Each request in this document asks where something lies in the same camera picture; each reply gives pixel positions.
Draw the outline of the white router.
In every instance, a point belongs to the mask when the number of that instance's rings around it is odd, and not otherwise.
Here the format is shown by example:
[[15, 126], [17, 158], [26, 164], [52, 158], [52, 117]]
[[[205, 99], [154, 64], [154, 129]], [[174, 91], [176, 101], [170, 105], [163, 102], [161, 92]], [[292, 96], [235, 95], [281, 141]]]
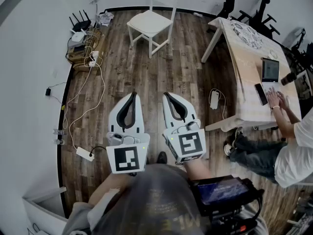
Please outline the white router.
[[81, 31], [74, 31], [73, 29], [71, 29], [71, 32], [73, 33], [71, 40], [73, 42], [80, 42], [86, 35], [87, 33], [81, 29]]

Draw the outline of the cardboard box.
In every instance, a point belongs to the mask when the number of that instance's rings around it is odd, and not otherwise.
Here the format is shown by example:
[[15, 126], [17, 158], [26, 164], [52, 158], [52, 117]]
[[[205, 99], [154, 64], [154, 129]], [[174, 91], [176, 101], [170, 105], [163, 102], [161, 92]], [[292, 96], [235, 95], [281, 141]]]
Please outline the cardboard box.
[[101, 65], [103, 62], [104, 34], [99, 30], [88, 31], [83, 40], [83, 46], [85, 46], [84, 52], [73, 53], [73, 48], [67, 48], [66, 59], [76, 71], [88, 71], [91, 68], [89, 67], [89, 55], [92, 51], [99, 51], [97, 64]]

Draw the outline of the person's grey shirt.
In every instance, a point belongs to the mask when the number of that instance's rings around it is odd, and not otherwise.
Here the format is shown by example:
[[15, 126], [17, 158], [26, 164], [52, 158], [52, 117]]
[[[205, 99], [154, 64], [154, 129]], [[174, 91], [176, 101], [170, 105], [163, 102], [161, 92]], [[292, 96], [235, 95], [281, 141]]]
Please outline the person's grey shirt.
[[[62, 235], [217, 235], [209, 217], [200, 214], [186, 170], [150, 164], [136, 176], [112, 208], [108, 204], [118, 189], [110, 189], [95, 206], [75, 203]], [[257, 211], [249, 203], [239, 217]], [[252, 235], [269, 235], [260, 214]]]

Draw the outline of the black chest-mounted screen device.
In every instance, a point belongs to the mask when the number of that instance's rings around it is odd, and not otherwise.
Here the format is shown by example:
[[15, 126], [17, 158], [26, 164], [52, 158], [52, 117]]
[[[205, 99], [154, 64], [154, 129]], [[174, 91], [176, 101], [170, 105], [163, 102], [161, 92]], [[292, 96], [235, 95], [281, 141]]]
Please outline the black chest-mounted screen device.
[[[252, 235], [257, 228], [257, 218], [262, 210], [263, 189], [256, 189], [248, 178], [231, 175], [210, 179], [190, 180], [201, 216], [211, 222], [211, 231], [217, 235]], [[249, 203], [257, 201], [258, 211], [252, 217], [239, 214]]]

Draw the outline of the person's black shoe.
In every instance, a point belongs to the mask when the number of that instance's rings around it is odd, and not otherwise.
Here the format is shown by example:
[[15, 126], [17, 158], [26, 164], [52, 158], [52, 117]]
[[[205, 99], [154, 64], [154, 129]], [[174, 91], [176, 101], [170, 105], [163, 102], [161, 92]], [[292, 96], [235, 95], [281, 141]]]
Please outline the person's black shoe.
[[167, 154], [164, 151], [161, 151], [158, 155], [157, 164], [167, 164], [168, 159], [167, 159]]

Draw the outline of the white power adapter on floor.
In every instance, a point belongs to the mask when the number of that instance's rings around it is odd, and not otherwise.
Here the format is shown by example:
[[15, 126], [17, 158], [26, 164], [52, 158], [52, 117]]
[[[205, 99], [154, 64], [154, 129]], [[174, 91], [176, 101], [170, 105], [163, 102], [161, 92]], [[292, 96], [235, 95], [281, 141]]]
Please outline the white power adapter on floor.
[[217, 90], [212, 89], [210, 92], [210, 108], [211, 109], [213, 110], [217, 109], [219, 98], [220, 98], [220, 93]]

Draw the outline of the person's left forearm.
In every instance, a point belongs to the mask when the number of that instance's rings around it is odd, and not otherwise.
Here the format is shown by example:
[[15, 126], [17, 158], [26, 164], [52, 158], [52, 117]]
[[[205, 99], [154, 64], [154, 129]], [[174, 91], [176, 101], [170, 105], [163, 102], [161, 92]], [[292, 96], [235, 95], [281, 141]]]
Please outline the person's left forearm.
[[108, 193], [110, 189], [118, 189], [119, 192], [112, 198], [108, 206], [112, 208], [133, 185], [137, 176], [130, 174], [113, 174], [111, 173], [104, 182], [93, 192], [90, 196], [88, 203], [95, 206], [100, 202], [105, 193]]

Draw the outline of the flat grey device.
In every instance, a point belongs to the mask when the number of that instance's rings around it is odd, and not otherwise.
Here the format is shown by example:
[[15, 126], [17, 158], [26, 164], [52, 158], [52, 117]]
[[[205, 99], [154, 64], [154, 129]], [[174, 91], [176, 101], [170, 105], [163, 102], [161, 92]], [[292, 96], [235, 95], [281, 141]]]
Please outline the flat grey device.
[[69, 39], [68, 48], [71, 49], [71, 48], [79, 47], [79, 46], [82, 46], [83, 44], [84, 44], [83, 39], [79, 42], [74, 42], [72, 39]]

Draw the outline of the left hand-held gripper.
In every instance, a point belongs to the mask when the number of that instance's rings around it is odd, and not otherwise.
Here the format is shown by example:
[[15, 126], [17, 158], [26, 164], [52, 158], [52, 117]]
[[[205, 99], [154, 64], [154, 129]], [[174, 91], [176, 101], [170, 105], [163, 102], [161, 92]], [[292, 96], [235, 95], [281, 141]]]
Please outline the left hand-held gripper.
[[[136, 92], [120, 99], [109, 114], [106, 147], [113, 174], [138, 173], [145, 170], [150, 135], [144, 132], [140, 96]], [[114, 133], [125, 130], [134, 134]]]

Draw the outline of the person's right forearm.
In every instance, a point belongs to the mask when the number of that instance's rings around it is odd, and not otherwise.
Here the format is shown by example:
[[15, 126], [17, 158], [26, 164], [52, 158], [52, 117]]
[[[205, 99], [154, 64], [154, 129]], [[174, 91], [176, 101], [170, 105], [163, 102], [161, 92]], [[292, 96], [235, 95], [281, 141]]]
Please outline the person's right forearm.
[[212, 177], [210, 170], [205, 166], [202, 159], [184, 162], [188, 178], [191, 181], [209, 179]]

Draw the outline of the crumpled white paper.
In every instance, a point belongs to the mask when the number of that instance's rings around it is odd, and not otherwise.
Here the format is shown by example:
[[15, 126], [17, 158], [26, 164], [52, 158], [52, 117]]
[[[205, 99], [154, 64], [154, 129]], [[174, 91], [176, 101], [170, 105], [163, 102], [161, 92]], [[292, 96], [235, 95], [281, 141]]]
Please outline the crumpled white paper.
[[114, 14], [106, 10], [104, 13], [100, 13], [97, 15], [97, 22], [102, 26], [109, 26], [113, 18]]

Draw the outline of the white power strip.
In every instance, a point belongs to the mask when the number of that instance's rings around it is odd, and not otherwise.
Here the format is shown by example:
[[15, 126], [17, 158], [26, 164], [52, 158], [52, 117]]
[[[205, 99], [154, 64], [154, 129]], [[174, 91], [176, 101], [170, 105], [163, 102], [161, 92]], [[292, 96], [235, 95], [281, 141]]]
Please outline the white power strip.
[[97, 65], [97, 59], [99, 56], [99, 51], [92, 51], [89, 55], [90, 61], [89, 61], [89, 67], [94, 67]]
[[81, 147], [77, 147], [76, 154], [80, 157], [92, 162], [94, 160], [94, 154], [90, 151], [87, 151]]

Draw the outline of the black router with antennas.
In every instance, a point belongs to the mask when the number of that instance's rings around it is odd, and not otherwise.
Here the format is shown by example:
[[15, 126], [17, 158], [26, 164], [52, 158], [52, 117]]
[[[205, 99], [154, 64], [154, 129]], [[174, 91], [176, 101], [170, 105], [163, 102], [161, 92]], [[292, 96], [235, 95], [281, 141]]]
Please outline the black router with antennas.
[[86, 16], [86, 19], [83, 17], [81, 11], [79, 11], [80, 16], [81, 16], [81, 18], [82, 18], [81, 21], [75, 16], [74, 13], [72, 14], [73, 17], [77, 20], [77, 23], [76, 23], [76, 24], [74, 24], [74, 22], [72, 21], [71, 17], [69, 17], [69, 19], [70, 19], [70, 21], [71, 21], [71, 23], [72, 23], [72, 26], [73, 26], [72, 30], [73, 30], [74, 32], [81, 31], [81, 29], [85, 31], [85, 30], [87, 30], [87, 29], [89, 28], [89, 26], [91, 25], [91, 20], [90, 20], [90, 18], [88, 17], [87, 13], [85, 12], [85, 10], [83, 10], [83, 12], [84, 12], [84, 14], [85, 14], [85, 16]]

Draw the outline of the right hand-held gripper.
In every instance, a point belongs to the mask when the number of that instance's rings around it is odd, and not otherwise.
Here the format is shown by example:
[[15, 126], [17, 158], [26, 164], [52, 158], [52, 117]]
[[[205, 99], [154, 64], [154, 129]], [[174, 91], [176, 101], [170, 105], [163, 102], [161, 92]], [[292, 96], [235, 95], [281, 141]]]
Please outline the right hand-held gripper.
[[165, 92], [162, 97], [165, 141], [176, 163], [201, 158], [206, 153], [205, 130], [194, 106], [183, 97]]

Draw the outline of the round patterned plate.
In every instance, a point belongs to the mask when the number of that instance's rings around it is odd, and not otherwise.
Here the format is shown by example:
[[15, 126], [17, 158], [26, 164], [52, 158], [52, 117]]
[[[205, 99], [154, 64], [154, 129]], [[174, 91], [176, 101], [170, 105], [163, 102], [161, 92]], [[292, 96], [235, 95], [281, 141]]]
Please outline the round patterned plate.
[[261, 35], [251, 26], [236, 20], [231, 20], [230, 25], [234, 33], [249, 47], [254, 49], [260, 49], [262, 47], [263, 40]]

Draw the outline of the black smartphone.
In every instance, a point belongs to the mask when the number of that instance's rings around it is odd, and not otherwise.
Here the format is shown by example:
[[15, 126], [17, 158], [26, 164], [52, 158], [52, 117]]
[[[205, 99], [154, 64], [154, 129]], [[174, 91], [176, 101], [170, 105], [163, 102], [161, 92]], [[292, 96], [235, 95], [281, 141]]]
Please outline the black smartphone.
[[262, 85], [258, 83], [258, 84], [255, 84], [254, 87], [261, 101], [261, 105], [262, 106], [266, 105], [268, 103], [268, 100], [267, 100], [267, 97], [265, 95]]

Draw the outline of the silver laptop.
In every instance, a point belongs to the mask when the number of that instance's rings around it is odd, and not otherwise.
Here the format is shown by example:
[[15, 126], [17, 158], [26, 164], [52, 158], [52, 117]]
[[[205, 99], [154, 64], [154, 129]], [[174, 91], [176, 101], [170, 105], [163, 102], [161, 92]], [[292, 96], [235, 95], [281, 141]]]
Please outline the silver laptop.
[[262, 58], [261, 83], [265, 93], [267, 93], [269, 89], [274, 89], [275, 91], [281, 90], [278, 61]]

